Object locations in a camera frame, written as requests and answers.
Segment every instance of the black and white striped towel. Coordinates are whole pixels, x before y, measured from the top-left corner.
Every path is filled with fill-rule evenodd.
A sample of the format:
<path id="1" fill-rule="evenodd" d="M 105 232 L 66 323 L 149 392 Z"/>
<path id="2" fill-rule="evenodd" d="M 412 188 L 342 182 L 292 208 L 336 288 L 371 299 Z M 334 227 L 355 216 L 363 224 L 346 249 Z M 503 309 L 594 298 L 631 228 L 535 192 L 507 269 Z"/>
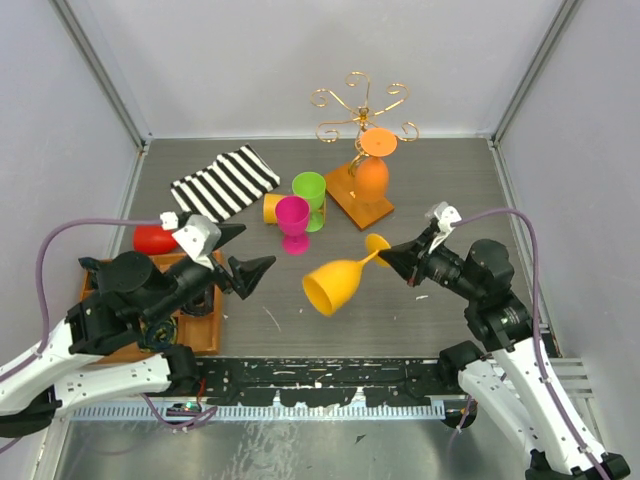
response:
<path id="1" fill-rule="evenodd" d="M 208 167 L 171 184 L 185 212 L 222 222 L 280 185 L 280 177 L 249 145 L 221 153 Z"/>

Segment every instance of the yellow wine glass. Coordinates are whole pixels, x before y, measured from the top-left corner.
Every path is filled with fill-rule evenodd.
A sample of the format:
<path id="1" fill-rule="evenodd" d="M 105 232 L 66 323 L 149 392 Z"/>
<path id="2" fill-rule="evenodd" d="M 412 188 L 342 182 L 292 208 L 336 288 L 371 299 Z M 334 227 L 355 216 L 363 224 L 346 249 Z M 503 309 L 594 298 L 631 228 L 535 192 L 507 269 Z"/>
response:
<path id="1" fill-rule="evenodd" d="M 336 313 L 358 290 L 362 270 L 371 260 L 378 265 L 389 265 L 378 257 L 380 250 L 391 248 L 389 242 L 376 233 L 365 241 L 369 255 L 362 260 L 335 260 L 305 275 L 302 279 L 304 293 L 311 304 L 323 315 Z"/>

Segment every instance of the pink goblet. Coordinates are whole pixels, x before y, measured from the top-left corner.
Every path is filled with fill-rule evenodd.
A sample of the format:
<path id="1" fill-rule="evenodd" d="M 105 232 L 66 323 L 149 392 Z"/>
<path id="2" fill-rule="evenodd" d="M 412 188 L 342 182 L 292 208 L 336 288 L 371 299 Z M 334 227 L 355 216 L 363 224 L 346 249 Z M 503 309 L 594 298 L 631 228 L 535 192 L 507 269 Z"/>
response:
<path id="1" fill-rule="evenodd" d="M 290 255 L 301 255 L 309 249 L 309 235 L 305 230 L 311 218 L 309 203 L 302 198 L 291 195 L 276 205 L 278 227 L 284 233 L 282 248 Z"/>

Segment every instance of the gray wall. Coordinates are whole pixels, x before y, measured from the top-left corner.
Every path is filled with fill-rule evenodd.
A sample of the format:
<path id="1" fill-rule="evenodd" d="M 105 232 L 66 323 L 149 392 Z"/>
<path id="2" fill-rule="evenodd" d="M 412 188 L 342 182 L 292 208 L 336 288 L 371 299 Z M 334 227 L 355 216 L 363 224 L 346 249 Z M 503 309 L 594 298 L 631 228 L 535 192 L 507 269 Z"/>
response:
<path id="1" fill-rule="evenodd" d="M 313 135 L 347 120 L 317 88 L 349 103 L 352 70 L 373 79 L 372 107 L 404 82 L 412 98 L 380 117 L 424 133 L 492 131 L 560 2 L 558 0 L 73 0 L 119 90 L 156 138 Z M 355 135 L 355 130 L 345 132 Z"/>
<path id="2" fill-rule="evenodd" d="M 67 220 L 115 216 L 136 152 L 49 2 L 0 2 L 0 45 L 2 364 L 40 337 L 40 241 Z M 103 255 L 112 233 L 85 227 L 52 245 L 45 286 L 55 322 L 78 298 L 75 259 Z M 0 456 L 0 478 L 27 478 L 37 437 Z"/>
<path id="3" fill-rule="evenodd" d="M 507 133 L 563 351 L 640 471 L 640 5 L 586 1 Z"/>

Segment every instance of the gray table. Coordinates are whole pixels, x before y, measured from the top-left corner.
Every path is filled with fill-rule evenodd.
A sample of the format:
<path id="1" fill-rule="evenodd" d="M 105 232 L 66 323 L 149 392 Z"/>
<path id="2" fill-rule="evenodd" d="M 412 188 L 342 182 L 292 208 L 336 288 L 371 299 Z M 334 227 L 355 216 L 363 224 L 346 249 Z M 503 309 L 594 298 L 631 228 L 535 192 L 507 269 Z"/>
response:
<path id="1" fill-rule="evenodd" d="M 131 218 L 155 218 L 177 204 L 169 184 L 210 163 L 242 141 L 155 141 L 147 157 Z M 289 193 L 302 171 L 325 173 L 353 156 L 349 141 L 255 140 L 251 145 L 282 177 Z M 471 338 L 463 318 L 465 302 L 435 284 L 408 288 L 390 269 L 367 266 L 360 290 L 334 317 L 315 312 L 302 291 L 304 274 L 338 258 L 364 256 L 369 232 L 392 244 L 415 238 L 424 213 L 446 200 L 463 216 L 503 206 L 485 141 L 420 140 L 402 144 L 388 161 L 388 198 L 396 211 L 359 232 L 329 201 L 326 227 L 312 235 L 302 257 L 282 252 L 282 234 L 262 222 L 261 203 L 232 218 L 247 231 L 225 247 L 240 259 L 271 255 L 278 261 L 245 301 L 227 298 L 222 353 L 237 356 L 425 356 Z M 489 218 L 456 230 L 448 246 L 465 256 L 471 243 L 493 238 L 510 249 L 516 267 L 515 292 L 528 298 L 515 242 L 506 218 Z M 123 249 L 131 246 L 127 232 Z M 268 310 L 279 324 L 267 313 Z M 356 444 L 359 436 L 366 435 Z M 156 424 L 81 423 L 69 429 L 56 478 L 74 480 L 176 478 L 202 480 L 434 479 L 514 480 L 524 478 L 519 454 L 480 412 L 476 424 L 447 453 L 451 430 L 440 422 L 215 423 L 189 435 L 171 435 Z M 114 452 L 138 445 L 121 455 Z"/>
<path id="2" fill-rule="evenodd" d="M 145 160 L 131 218 L 154 218 L 178 205 L 169 184 L 210 164 L 220 152 L 244 142 L 222 140 L 158 140 Z M 253 148 L 281 176 L 279 193 L 291 193 L 296 174 L 326 173 L 353 158 L 353 144 L 344 140 L 253 140 Z M 232 217 L 247 231 L 227 244 L 226 255 L 246 259 L 276 255 L 254 294 L 241 301 L 226 299 L 222 353 L 228 355 L 411 355 L 436 356 L 447 346 L 471 338 L 463 318 L 465 302 L 425 282 L 411 289 L 391 269 L 369 265 L 352 301 L 327 319 L 317 313 L 302 291 L 302 277 L 339 258 L 365 256 L 367 233 L 377 232 L 392 244 L 415 238 L 425 227 L 424 213 L 442 200 L 463 216 L 504 206 L 491 153 L 482 139 L 419 140 L 401 144 L 387 164 L 391 184 L 387 197 L 396 210 L 365 232 L 359 232 L 337 205 L 328 201 L 327 224 L 312 234 L 312 246 L 301 257 L 280 245 L 282 233 L 262 221 L 262 202 Z M 122 248 L 131 248 L 131 232 Z M 466 256 L 474 240 L 493 238 L 507 245 L 516 266 L 514 290 L 528 297 L 507 218 L 493 217 L 460 228 L 447 245 Z M 416 297 L 428 298 L 416 300 Z M 279 327 L 270 318 L 275 317 Z"/>

